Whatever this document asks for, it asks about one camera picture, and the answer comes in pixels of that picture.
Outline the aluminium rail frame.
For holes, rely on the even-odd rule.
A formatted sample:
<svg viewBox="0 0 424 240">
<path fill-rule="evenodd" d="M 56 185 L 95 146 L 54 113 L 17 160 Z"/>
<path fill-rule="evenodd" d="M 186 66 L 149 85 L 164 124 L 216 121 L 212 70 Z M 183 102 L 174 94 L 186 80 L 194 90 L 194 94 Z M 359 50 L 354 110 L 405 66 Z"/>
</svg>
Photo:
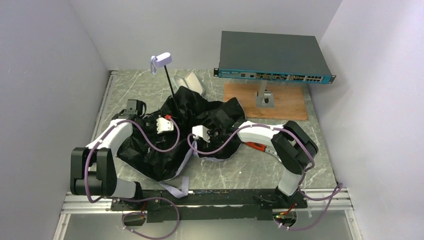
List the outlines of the aluminium rail frame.
<svg viewBox="0 0 424 240">
<path fill-rule="evenodd" d="M 112 211 L 115 199 L 102 198 L 91 203 L 84 195 L 66 194 L 55 239 L 60 240 L 360 240 L 362 234 L 350 195 L 343 188 L 328 200 L 339 181 L 327 152 L 324 136 L 306 85 L 270 82 L 267 85 L 301 87 L 308 120 L 300 127 L 318 146 L 314 168 L 307 172 L 301 189 L 308 195 L 307 208 L 278 211 L 272 220 L 215 219 L 168 220 L 148 223 L 140 211 Z M 145 190 L 166 191 L 120 158 L 114 160 L 117 176 L 136 181 Z M 169 181 L 179 186 L 189 178 L 194 190 L 276 189 L 284 166 L 274 156 L 242 144 L 228 160 L 213 162 L 192 156 L 180 176 Z"/>
</svg>

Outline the red handled adjustable wrench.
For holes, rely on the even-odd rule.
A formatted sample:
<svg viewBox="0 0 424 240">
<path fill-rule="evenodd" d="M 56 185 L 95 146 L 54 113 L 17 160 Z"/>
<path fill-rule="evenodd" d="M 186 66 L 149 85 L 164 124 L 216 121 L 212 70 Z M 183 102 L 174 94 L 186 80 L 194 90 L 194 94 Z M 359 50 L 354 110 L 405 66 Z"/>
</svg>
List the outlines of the red handled adjustable wrench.
<svg viewBox="0 0 424 240">
<path fill-rule="evenodd" d="M 275 157 L 280 163 L 282 162 L 281 159 L 280 159 L 280 157 L 278 156 L 276 150 L 273 147 L 271 147 L 271 146 L 260 144 L 260 143 L 256 143 L 256 142 L 245 142 L 244 144 L 247 145 L 247 146 L 249 146 L 249 147 L 251 147 L 251 148 L 253 148 L 253 149 L 256 149 L 256 150 L 259 150 L 261 152 L 270 154 L 273 157 Z"/>
</svg>

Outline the network switch blue front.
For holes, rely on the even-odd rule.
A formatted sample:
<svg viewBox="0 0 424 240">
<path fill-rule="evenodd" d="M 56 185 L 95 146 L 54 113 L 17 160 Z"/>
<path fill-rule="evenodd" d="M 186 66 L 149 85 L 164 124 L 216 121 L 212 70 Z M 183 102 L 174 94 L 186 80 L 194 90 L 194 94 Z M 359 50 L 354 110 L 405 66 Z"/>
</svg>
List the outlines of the network switch blue front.
<svg viewBox="0 0 424 240">
<path fill-rule="evenodd" d="M 323 85 L 336 78 L 315 36 L 241 31 L 222 31 L 213 75 Z"/>
</svg>

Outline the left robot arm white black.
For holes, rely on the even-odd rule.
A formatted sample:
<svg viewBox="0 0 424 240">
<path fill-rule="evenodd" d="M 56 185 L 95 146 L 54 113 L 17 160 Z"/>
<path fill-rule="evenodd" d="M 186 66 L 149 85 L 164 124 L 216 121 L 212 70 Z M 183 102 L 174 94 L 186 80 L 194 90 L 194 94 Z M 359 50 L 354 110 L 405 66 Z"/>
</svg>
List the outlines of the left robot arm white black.
<svg viewBox="0 0 424 240">
<path fill-rule="evenodd" d="M 109 126 L 93 142 L 85 147 L 76 147 L 70 157 L 70 191 L 76 196 L 86 196 L 91 203 L 98 198 L 143 199 L 141 184 L 118 178 L 114 158 L 124 141 L 140 131 L 156 132 L 156 119 L 160 111 L 146 113 L 145 102 L 130 99 L 126 108 L 116 113 Z"/>
</svg>

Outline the grey metal stand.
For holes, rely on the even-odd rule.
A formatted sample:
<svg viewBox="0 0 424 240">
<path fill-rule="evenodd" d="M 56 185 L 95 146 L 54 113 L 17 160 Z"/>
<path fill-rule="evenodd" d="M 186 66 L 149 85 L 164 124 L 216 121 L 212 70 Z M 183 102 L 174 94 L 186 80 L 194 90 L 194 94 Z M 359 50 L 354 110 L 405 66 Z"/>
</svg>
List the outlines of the grey metal stand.
<svg viewBox="0 0 424 240">
<path fill-rule="evenodd" d="M 267 80 L 261 80 L 259 89 L 255 94 L 255 104 L 257 108 L 274 108 L 274 95 L 271 91 L 266 89 Z"/>
</svg>

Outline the lilac folding umbrella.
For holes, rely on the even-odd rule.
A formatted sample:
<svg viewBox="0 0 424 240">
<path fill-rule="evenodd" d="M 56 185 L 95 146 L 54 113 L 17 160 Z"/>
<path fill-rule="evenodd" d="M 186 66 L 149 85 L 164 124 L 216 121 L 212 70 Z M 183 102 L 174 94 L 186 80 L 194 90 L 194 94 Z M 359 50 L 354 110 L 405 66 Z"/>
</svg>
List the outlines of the lilac folding umbrella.
<svg viewBox="0 0 424 240">
<path fill-rule="evenodd" d="M 117 157 L 145 177 L 158 182 L 175 198 L 186 197 L 189 193 L 188 177 L 183 177 L 180 189 L 165 182 L 177 177 L 194 153 L 188 142 L 192 127 L 202 125 L 208 119 L 207 111 L 218 109 L 244 112 L 235 97 L 226 102 L 208 101 L 199 93 L 181 86 L 157 110 L 161 117 L 172 116 L 174 130 L 146 135 L 142 127 L 134 122 L 140 132 L 124 141 Z"/>
</svg>

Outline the wooden board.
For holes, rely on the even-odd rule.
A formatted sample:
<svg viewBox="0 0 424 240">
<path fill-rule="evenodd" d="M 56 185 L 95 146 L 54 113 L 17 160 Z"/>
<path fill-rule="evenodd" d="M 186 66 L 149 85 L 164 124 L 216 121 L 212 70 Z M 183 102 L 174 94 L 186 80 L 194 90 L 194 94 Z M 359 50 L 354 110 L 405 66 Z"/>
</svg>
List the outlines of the wooden board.
<svg viewBox="0 0 424 240">
<path fill-rule="evenodd" d="M 308 113 L 303 90 L 300 86 L 283 86 L 268 84 L 264 97 L 268 98 L 268 105 L 260 106 L 261 101 L 257 97 L 260 90 L 258 83 L 226 82 L 224 84 L 224 97 L 226 102 L 231 98 L 237 98 L 241 104 L 245 116 L 257 119 L 307 121 Z"/>
</svg>

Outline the mint green umbrella case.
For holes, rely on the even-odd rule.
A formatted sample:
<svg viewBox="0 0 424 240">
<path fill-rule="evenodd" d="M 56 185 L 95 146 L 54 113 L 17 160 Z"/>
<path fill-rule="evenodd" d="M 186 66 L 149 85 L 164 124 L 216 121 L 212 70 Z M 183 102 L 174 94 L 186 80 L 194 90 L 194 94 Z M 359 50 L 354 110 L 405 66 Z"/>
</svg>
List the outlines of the mint green umbrella case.
<svg viewBox="0 0 424 240">
<path fill-rule="evenodd" d="M 172 80 L 177 88 L 185 87 L 189 90 L 197 92 L 202 97 L 206 96 L 206 90 L 202 81 L 199 80 L 199 78 L 192 70 L 187 72 L 184 77 L 174 76 Z"/>
</svg>

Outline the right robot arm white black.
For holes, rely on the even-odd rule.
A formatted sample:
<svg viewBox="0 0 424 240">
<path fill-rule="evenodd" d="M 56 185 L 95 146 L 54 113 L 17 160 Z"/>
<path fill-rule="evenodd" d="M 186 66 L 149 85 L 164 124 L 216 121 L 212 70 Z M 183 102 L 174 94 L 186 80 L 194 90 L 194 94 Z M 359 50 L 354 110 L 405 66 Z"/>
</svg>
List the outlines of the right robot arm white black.
<svg viewBox="0 0 424 240">
<path fill-rule="evenodd" d="M 208 140 L 197 143 L 197 149 L 210 152 L 220 160 L 230 158 L 241 144 L 264 145 L 275 153 L 284 171 L 277 189 L 285 196 L 293 196 L 305 173 L 314 165 L 319 148 L 309 135 L 294 121 L 267 125 L 246 119 L 242 110 L 218 110 L 203 123 Z"/>
</svg>

